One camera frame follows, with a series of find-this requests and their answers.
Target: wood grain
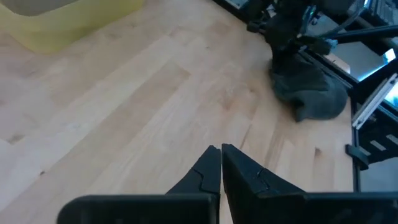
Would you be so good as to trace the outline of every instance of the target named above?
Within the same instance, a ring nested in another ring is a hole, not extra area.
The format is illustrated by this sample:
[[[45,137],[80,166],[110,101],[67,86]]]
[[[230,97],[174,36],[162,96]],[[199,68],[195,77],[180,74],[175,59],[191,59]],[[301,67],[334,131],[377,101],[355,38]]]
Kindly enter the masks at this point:
[[[162,194],[225,142],[307,191],[352,191],[349,103],[295,123],[271,57],[210,0],[147,1],[53,55],[0,33],[0,223],[54,223],[86,194]]]

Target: yellow plastic bin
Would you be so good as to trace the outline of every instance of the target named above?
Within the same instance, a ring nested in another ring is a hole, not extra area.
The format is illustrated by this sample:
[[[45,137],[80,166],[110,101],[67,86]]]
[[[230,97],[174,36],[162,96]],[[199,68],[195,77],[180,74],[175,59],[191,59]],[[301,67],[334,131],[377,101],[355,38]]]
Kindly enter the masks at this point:
[[[0,0],[0,28],[40,53],[56,52],[139,9],[144,0]]]

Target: black metal bracket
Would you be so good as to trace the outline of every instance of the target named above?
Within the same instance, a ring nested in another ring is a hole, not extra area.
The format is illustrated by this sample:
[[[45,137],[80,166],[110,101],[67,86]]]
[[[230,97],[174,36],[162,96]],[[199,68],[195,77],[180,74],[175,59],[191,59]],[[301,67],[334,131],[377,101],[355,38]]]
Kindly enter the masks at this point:
[[[354,159],[361,170],[367,170],[369,168],[368,157],[365,155],[365,153],[361,152],[358,147],[346,145],[346,153]]]

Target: wooden table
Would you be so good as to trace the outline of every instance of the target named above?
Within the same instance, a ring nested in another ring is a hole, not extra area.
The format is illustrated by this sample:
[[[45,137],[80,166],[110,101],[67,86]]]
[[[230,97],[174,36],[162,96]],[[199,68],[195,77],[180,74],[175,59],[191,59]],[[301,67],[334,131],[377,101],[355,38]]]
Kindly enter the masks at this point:
[[[307,191],[352,191],[349,103],[295,123],[271,57],[210,0],[148,0],[52,55],[0,34],[0,223],[54,223],[86,194],[162,194],[224,142]]]

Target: yellow container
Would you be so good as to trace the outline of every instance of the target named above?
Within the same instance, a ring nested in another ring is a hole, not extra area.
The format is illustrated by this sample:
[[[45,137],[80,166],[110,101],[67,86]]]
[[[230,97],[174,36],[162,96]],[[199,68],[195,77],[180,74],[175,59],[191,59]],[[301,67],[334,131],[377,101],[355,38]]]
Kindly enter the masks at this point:
[[[0,27],[34,52],[51,53],[139,9],[142,3],[143,0],[76,0],[35,16],[23,16],[0,1]]]

